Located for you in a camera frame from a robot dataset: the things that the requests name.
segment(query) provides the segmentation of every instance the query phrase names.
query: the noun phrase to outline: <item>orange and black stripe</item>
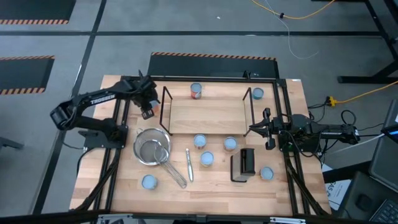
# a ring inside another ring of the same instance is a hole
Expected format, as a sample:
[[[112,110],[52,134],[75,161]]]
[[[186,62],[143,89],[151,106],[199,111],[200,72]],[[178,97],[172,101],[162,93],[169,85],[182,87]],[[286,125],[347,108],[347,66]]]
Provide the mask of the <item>orange and black stripe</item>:
[[[184,57],[214,57],[214,58],[255,59],[255,60],[276,60],[276,58],[274,58],[274,57],[195,54],[195,53],[172,53],[172,52],[152,52],[152,55],[184,56]]]
[[[0,60],[24,60],[24,59],[44,59],[44,58],[55,59],[55,56],[43,55],[43,56],[22,56],[22,57],[0,57]]]
[[[0,19],[0,25],[62,25],[68,24],[64,19]]]
[[[0,95],[14,95],[14,94],[29,94],[29,93],[43,93],[45,88],[16,88],[0,90]]]

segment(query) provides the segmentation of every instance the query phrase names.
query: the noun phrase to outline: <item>yellow cable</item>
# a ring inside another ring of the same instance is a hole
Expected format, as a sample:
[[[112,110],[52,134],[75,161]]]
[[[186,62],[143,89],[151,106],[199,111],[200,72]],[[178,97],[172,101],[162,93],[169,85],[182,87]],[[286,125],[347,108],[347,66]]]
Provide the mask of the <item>yellow cable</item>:
[[[361,95],[359,95],[359,96],[352,97],[352,98],[350,98],[350,99],[348,99],[348,100],[345,100],[345,101],[338,101],[338,100],[335,100],[335,103],[347,103],[347,102],[353,101],[353,100],[355,100],[355,99],[358,99],[358,98],[360,98],[360,97],[362,97],[362,96],[365,96],[365,95],[374,93],[374,92],[379,91],[379,90],[383,90],[383,89],[388,88],[388,87],[390,87],[390,86],[392,86],[392,85],[395,85],[395,84],[397,84],[397,83],[398,83],[398,81],[393,82],[393,83],[388,84],[388,85],[386,85],[386,86],[384,86],[384,87],[381,87],[381,88],[378,88],[378,89],[375,89],[375,90],[372,90],[372,91],[363,93],[363,94],[361,94]]]
[[[254,4],[256,4],[256,5],[260,6],[260,7],[262,7],[263,9],[267,9],[268,11],[270,11],[270,12],[272,12],[272,13],[277,14],[278,16],[280,16],[280,14],[279,14],[278,12],[275,12],[275,11],[273,11],[273,10],[270,10],[269,8],[263,6],[262,4],[256,2],[255,0],[251,0],[251,1],[252,1]],[[286,18],[288,18],[288,19],[306,19],[306,18],[311,17],[311,16],[313,16],[313,15],[315,15],[315,14],[318,14],[320,11],[322,11],[322,10],[324,10],[326,7],[330,6],[330,4],[332,4],[332,3],[335,2],[335,1],[336,1],[336,0],[330,1],[328,4],[326,4],[325,6],[323,6],[322,8],[320,8],[318,11],[313,12],[313,13],[307,15],[307,16],[303,16],[303,17],[292,17],[292,16],[286,16],[286,15],[284,15],[284,18],[286,17]]]

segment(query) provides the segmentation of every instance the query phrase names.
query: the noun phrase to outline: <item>paper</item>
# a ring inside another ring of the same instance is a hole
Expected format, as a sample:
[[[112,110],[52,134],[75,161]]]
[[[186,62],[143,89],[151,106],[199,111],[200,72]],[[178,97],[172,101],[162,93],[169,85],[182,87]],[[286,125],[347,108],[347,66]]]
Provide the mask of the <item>paper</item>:
[[[322,167],[322,172],[332,170],[331,167],[326,164]],[[329,205],[332,209],[338,210],[341,202],[343,201],[344,195],[347,192],[351,180],[341,180],[334,183],[325,184],[326,194],[328,195]]]

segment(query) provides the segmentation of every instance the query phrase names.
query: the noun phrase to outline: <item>wooden table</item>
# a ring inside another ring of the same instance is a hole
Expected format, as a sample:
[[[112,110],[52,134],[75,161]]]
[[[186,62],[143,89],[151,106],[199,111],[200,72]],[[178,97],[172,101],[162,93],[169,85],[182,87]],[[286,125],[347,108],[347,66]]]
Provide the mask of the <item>wooden table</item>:
[[[120,80],[119,75],[105,75],[101,87],[107,88]],[[302,83],[300,80],[286,80],[287,89],[293,113],[308,115]],[[161,100],[164,85],[173,97],[190,96],[190,82],[156,82],[157,92]],[[271,109],[276,116],[273,88],[268,83],[201,83],[203,99],[240,98],[242,99],[249,87],[260,87],[264,90],[261,100],[253,100],[256,122],[262,120],[262,111],[265,107]],[[281,102],[283,93],[279,90]],[[109,101],[96,106],[94,117],[104,119],[112,117],[115,101]],[[167,103],[165,104],[164,117],[168,118]],[[194,181],[186,189],[181,189],[177,183],[159,166],[145,166],[134,156],[132,143],[137,136],[139,128],[159,128],[159,114],[154,118],[143,120],[138,107],[131,103],[127,120],[129,134],[126,147],[122,150],[119,163],[116,186],[112,202],[113,212],[128,213],[179,213],[179,214],[214,214],[214,215],[292,215],[289,189],[283,155],[278,146],[271,151],[265,150],[266,139],[250,132],[246,138],[236,135],[238,149],[251,147],[255,149],[255,166],[257,174],[247,183],[230,181],[229,158],[234,152],[223,149],[223,140],[227,135],[208,134],[205,150],[215,155],[215,162],[210,167],[200,164],[200,154],[203,152],[193,147],[194,134],[174,134],[171,137],[172,150],[170,161],[177,170],[188,180],[187,159],[185,148],[190,149],[193,166]],[[90,193],[100,176],[103,162],[104,149],[95,149],[87,154],[82,162],[76,180],[70,208],[79,206]],[[301,157],[305,183],[309,191],[326,211],[330,212],[328,197],[326,196],[325,183],[319,161],[312,157]],[[274,180],[262,180],[259,171],[262,167],[269,166],[275,172]],[[159,180],[155,190],[146,190],[141,186],[141,180],[146,174],[152,174]],[[298,208],[302,210],[300,191],[296,186]],[[101,208],[104,207],[107,190],[104,190],[101,199]]]

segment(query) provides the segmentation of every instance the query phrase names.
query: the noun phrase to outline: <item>gray floor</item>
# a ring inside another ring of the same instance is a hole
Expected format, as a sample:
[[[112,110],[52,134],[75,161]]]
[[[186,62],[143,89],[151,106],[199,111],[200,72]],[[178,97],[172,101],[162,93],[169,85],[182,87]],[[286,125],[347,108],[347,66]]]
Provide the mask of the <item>gray floor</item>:
[[[292,16],[306,15],[325,2],[269,0],[276,11]],[[91,30],[100,0],[78,0],[66,26],[0,26],[0,30]],[[386,29],[397,34],[397,26],[382,1],[373,1]],[[307,20],[285,20],[291,30],[377,30],[362,4],[338,2]],[[99,30],[285,30],[271,13],[250,0],[112,0],[108,1]],[[0,216],[30,212],[33,199],[50,154],[56,128],[49,112],[68,99],[88,37],[0,36],[0,57],[55,55],[48,87],[41,95],[0,97],[0,136],[23,142],[25,148],[0,152]],[[97,37],[80,92],[97,90],[103,75],[136,75],[146,72],[151,52],[197,52],[208,54],[276,57],[281,78],[300,78],[309,105],[327,95],[344,100],[381,85],[338,84],[338,75],[372,75],[392,61],[385,42],[376,37],[287,37],[256,36],[135,36]],[[398,86],[360,100],[326,110],[324,123],[339,123],[340,112],[356,113],[357,127],[384,121],[387,107],[397,98]],[[92,114],[93,108],[86,114]],[[319,118],[321,110],[315,110]],[[376,133],[377,129],[364,134]],[[83,144],[76,130],[65,142]],[[332,167],[343,167],[371,158],[376,142],[326,157]],[[344,147],[337,144],[334,150]],[[63,148],[43,212],[66,211],[75,184],[80,151]]]

